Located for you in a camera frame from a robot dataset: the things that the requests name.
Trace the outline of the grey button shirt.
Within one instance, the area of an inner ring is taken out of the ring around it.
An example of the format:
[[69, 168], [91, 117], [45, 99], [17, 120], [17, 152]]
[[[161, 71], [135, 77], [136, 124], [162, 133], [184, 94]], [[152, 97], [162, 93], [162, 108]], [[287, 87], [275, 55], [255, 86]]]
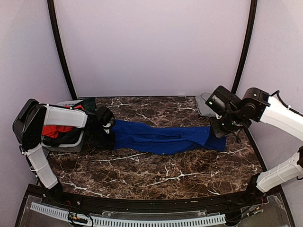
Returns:
[[197, 111], [201, 116], [216, 117], [216, 113], [205, 104], [210, 95], [211, 93], [203, 92], [201, 95], [195, 97]]

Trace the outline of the blue printed t-shirt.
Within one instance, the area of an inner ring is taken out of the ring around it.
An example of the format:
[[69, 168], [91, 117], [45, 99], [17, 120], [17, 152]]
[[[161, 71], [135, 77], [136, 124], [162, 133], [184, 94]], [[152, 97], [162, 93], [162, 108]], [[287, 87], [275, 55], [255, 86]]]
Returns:
[[140, 122], [116, 120], [112, 131], [116, 135], [115, 149], [175, 155], [198, 148], [219, 152], [226, 148], [226, 138], [217, 138], [210, 126], [157, 128]]

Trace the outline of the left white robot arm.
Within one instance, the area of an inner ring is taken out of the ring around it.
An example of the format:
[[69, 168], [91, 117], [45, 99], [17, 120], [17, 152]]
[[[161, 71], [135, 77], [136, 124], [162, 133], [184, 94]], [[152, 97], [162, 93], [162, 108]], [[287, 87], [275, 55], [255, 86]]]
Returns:
[[85, 133], [90, 133], [98, 147], [113, 149], [115, 145], [114, 114], [105, 106], [97, 107], [94, 98], [70, 104], [51, 105], [29, 99], [13, 122], [12, 129], [19, 149], [40, 183], [49, 191], [48, 198], [63, 206], [67, 196], [53, 173], [44, 150], [76, 149]]

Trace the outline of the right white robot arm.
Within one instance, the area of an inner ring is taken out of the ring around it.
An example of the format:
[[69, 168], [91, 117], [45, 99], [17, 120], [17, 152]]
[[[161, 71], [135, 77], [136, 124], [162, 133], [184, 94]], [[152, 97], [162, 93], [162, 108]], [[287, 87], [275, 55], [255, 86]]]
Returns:
[[[243, 98], [239, 98], [223, 86], [208, 97], [205, 104], [215, 112], [211, 127], [216, 137], [234, 134], [251, 126], [251, 122], [272, 125], [284, 132], [303, 139], [303, 115], [288, 106], [280, 97], [279, 91], [269, 94], [259, 88], [249, 88]], [[252, 205], [260, 193], [293, 178], [303, 175], [303, 149], [276, 167], [253, 176], [242, 194], [242, 202]]]

